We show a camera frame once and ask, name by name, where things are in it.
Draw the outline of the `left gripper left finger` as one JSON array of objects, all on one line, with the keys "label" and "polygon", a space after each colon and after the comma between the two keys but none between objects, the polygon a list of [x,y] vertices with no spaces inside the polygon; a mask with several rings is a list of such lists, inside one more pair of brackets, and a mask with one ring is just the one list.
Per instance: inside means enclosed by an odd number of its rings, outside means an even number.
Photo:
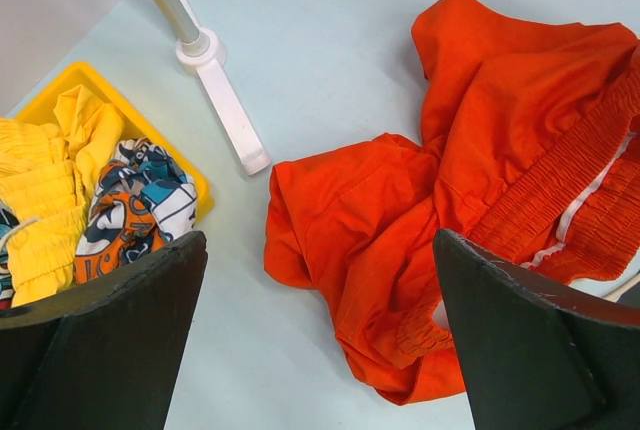
[{"label": "left gripper left finger", "polygon": [[206,237],[191,231],[2,311],[2,428],[163,428],[206,265]]}]

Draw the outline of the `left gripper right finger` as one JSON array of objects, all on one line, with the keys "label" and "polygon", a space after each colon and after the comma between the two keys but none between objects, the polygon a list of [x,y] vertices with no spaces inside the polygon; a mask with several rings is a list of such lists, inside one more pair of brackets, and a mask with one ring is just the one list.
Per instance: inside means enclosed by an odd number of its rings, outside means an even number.
[{"label": "left gripper right finger", "polygon": [[478,429],[636,429],[639,311],[436,233],[448,323]]}]

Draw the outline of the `orange shorts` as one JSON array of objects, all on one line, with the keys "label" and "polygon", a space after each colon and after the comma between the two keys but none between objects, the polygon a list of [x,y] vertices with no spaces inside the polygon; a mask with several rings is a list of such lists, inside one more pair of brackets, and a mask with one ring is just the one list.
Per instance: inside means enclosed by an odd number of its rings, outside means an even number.
[{"label": "orange shorts", "polygon": [[433,253],[441,228],[568,284],[639,249],[639,39],[439,0],[412,37],[421,139],[276,165],[265,271],[325,299],[354,377],[397,404],[465,386]]}]

